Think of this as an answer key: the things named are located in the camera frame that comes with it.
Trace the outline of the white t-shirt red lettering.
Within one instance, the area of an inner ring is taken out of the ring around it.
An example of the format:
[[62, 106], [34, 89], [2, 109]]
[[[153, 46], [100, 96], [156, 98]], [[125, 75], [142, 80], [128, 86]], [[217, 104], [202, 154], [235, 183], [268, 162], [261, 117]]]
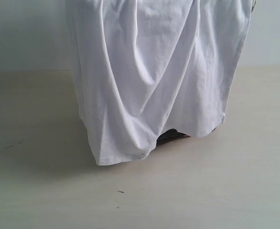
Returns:
[[99, 166], [226, 116], [253, 0], [67, 0], [79, 115]]

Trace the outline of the dark brown wicker basket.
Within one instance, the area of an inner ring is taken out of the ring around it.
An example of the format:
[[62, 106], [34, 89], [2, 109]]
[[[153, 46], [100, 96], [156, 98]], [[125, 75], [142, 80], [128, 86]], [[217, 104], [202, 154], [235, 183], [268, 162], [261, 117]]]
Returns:
[[157, 145], [204, 137], [219, 127], [240, 59], [254, 0], [202, 0], [191, 58]]

